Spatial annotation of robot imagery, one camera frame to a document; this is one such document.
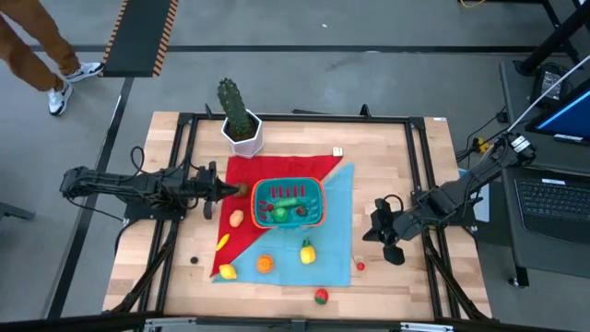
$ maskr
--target desk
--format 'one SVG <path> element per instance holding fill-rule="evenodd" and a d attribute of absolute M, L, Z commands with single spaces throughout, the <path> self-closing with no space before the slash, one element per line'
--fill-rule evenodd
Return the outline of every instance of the desk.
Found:
<path fill-rule="evenodd" d="M 168 164 L 178 113 L 154 113 L 145 145 L 145 170 Z M 425 119 L 427 135 L 439 183 L 456 179 L 453 144 L 444 119 Z M 218 175 L 225 180 L 230 146 L 219 132 L 221 121 L 199 121 L 193 164 L 215 160 Z M 418 132 L 415 141 L 419 142 Z M 313 301 L 314 287 L 275 286 L 252 283 L 212 283 L 209 273 L 218 234 L 219 205 L 213 219 L 205 220 L 202 205 L 190 210 L 181 224 L 164 314 L 222 317 L 299 317 L 317 319 L 398 320 L 433 319 L 425 259 L 419 237 L 402 242 L 406 263 L 396 267 L 384 261 L 379 243 L 361 240 L 370 228 L 374 199 L 398 194 L 410 205 L 412 180 L 404 126 L 400 124 L 344 124 L 312 122 L 265 122 L 265 146 L 261 155 L 310 156 L 329 154 L 332 147 L 344 149 L 346 162 L 355 163 L 353 188 L 352 254 L 362 255 L 366 269 L 358 271 L 351 261 L 351 286 L 327 288 L 330 300 L 319 306 Z M 419 152 L 421 178 L 425 171 Z M 153 220 L 140 220 L 122 236 L 114 261 L 104 309 L 118 304 L 146 268 L 154 230 Z M 447 228 L 447 241 L 454 276 L 484 314 L 490 315 L 488 296 L 472 238 L 460 228 Z M 190 258 L 197 256 L 198 264 Z M 154 278 L 148 308 L 154 308 L 159 276 Z M 443 281 L 439 289 L 443 309 Z"/>
<path fill-rule="evenodd" d="M 535 78 L 519 75 L 512 63 L 502 63 L 500 72 L 509 121 L 513 123 L 530 105 L 527 97 L 532 91 Z M 533 110 L 526 119 L 537 116 L 539 112 L 540 110 Z M 537 147 L 537 158 L 533 162 L 533 167 L 574 173 L 590 171 L 589 147 L 557 142 L 552 136 L 525 132 L 524 127 L 525 124 L 520 124 L 515 130 L 525 135 L 531 144 Z M 580 263 L 585 262 L 590 255 L 590 246 L 564 243 L 524 229 L 513 185 L 513 178 L 518 172 L 519 170 L 503 170 L 501 176 L 505 194 L 503 204 L 507 207 L 506 217 L 510 223 L 513 258 L 517 268 L 528 267 L 590 278 L 590 266 Z"/>

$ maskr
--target wooden table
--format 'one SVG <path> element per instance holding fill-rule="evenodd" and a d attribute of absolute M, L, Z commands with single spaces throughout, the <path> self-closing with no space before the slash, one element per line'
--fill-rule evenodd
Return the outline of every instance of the wooden table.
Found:
<path fill-rule="evenodd" d="M 145 145 L 146 171 L 167 166 L 177 119 L 178 113 L 154 113 Z M 425 118 L 425 122 L 437 183 L 456 179 L 458 172 L 446 120 Z M 192 157 L 195 165 L 207 165 L 215 160 L 219 178 L 225 180 L 231 152 L 229 144 L 219 132 L 220 128 L 221 121 L 199 121 Z M 414 134 L 421 179 L 425 184 L 418 132 Z M 331 154 L 332 147 L 344 149 L 344 159 L 335 170 L 347 162 L 355 164 L 352 254 L 363 257 L 366 269 L 358 271 L 351 260 L 350 287 L 327 288 L 330 300 L 323 306 L 313 301 L 315 287 L 212 283 L 209 274 L 217 244 L 221 203 L 214 207 L 212 220 L 203 218 L 200 204 L 189 211 L 180 228 L 165 314 L 431 320 L 431 299 L 421 239 L 416 237 L 410 242 L 400 242 L 406 254 L 406 263 L 399 267 L 384 260 L 380 243 L 364 242 L 361 239 L 370 228 L 375 198 L 393 193 L 402 196 L 405 205 L 410 206 L 412 178 L 404 126 L 265 122 L 264 138 L 262 156 L 312 156 Z M 179 160 L 183 154 L 184 151 L 181 151 Z M 123 234 L 112 268 L 104 309 L 111 309 L 118 304 L 144 272 L 154 222 L 141 220 Z M 479 310 L 490 315 L 478 252 L 472 238 L 456 227 L 447 228 L 446 234 L 454 276 Z M 192 256 L 199 258 L 198 264 L 190 263 Z M 442 307 L 448 315 L 444 283 L 440 276 L 438 279 Z M 159 276 L 156 276 L 148 308 L 155 307 L 158 285 Z"/>

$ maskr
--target blue screen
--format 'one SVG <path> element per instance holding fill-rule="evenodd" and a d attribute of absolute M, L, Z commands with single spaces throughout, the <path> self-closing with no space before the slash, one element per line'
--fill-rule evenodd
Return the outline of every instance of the blue screen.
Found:
<path fill-rule="evenodd" d="M 537 126 L 551 133 L 590 137 L 590 91 L 564 106 L 559 112 Z"/>

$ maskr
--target table leg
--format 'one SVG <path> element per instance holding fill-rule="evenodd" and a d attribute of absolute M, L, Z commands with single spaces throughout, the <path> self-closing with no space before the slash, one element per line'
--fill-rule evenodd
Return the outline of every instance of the table leg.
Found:
<path fill-rule="evenodd" d="M 528 287 L 528 273 L 526 272 L 526 268 L 519 266 L 515 266 L 515 268 L 516 278 L 508 279 L 508 283 L 519 289 Z"/>

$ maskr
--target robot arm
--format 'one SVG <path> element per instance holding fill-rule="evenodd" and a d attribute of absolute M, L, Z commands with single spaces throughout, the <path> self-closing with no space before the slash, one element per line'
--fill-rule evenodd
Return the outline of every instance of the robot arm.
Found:
<path fill-rule="evenodd" d="M 392 212 L 389 203 L 376 199 L 377 209 L 371 214 L 372 228 L 363 240 L 382 242 L 385 259 L 403 264 L 405 259 L 396 243 L 413 239 L 429 225 L 446 227 L 453 220 L 463 218 L 466 209 L 478 202 L 469 199 L 472 194 L 500 176 L 502 169 L 528 164 L 534 158 L 535 149 L 523 136 L 506 133 L 468 174 L 428 192 L 417 193 L 412 209 Z"/>
<path fill-rule="evenodd" d="M 201 166 L 197 170 L 196 177 L 184 180 L 183 169 L 178 167 L 136 175 L 76 167 L 64 174 L 60 191 L 70 200 L 92 194 L 117 196 L 127 204 L 125 217 L 129 219 L 167 219 L 159 217 L 171 211 L 181 213 L 186 210 L 189 199 L 203 198 L 205 217 L 211 219 L 211 202 L 237 193 L 238 188 L 220 181 L 214 161 L 209 163 L 209 169 Z"/>

